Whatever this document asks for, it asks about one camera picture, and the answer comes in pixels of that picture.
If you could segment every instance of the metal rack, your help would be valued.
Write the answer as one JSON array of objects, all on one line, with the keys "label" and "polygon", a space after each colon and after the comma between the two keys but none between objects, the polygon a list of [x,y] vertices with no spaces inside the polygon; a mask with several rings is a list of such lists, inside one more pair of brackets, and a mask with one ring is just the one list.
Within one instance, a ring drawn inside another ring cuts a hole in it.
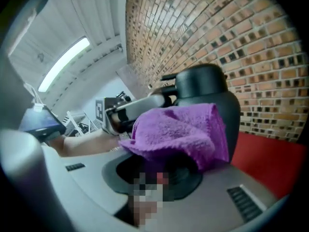
[{"label": "metal rack", "polygon": [[91,121],[84,111],[83,113],[74,114],[67,111],[66,117],[62,120],[63,125],[67,128],[64,133],[66,136],[82,136],[98,130],[98,125]]}]

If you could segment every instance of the black kettle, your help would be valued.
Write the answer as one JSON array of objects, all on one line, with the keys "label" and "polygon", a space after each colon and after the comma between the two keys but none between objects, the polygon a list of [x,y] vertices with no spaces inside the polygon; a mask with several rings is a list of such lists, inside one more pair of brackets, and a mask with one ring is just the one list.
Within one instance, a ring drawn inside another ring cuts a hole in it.
[{"label": "black kettle", "polygon": [[240,105],[236,96],[228,91],[226,77],[215,64],[201,64],[182,72],[164,75],[161,81],[175,79],[175,85],[160,88],[164,96],[176,95],[176,106],[214,103],[226,129],[229,159],[232,160],[240,122]]}]

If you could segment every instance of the vent grille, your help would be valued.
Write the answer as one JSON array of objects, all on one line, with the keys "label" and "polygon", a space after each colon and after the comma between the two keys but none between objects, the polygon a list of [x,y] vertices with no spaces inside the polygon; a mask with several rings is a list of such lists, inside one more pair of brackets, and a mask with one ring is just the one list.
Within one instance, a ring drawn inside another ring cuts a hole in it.
[{"label": "vent grille", "polygon": [[245,222],[249,222],[262,214],[262,210],[241,187],[230,188],[227,193]]},{"label": "vent grille", "polygon": [[66,166],[66,169],[68,171],[73,171],[73,170],[80,169],[80,168],[83,168],[83,167],[85,167],[85,165],[83,165],[82,163],[77,163],[77,164],[74,164],[74,165]]}]

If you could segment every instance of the white ceiling panel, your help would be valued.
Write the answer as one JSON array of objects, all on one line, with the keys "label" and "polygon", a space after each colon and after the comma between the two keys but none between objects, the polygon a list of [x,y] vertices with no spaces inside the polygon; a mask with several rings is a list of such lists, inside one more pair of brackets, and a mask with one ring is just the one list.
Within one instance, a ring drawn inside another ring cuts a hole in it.
[{"label": "white ceiling panel", "polygon": [[44,103],[55,106],[84,72],[121,47],[118,10],[118,0],[49,0],[10,60],[37,90],[56,61],[82,37],[88,38],[90,46],[67,64],[47,92],[39,93]]}]

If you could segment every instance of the brick wall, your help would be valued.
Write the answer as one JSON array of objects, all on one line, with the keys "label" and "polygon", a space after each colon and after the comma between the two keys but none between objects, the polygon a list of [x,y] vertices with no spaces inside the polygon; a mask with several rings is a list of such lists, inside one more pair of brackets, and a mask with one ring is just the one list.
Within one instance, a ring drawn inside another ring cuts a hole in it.
[{"label": "brick wall", "polygon": [[241,105],[240,131],[295,142],[308,116],[307,55],[275,0],[127,0],[127,55],[145,85],[215,63]]}]

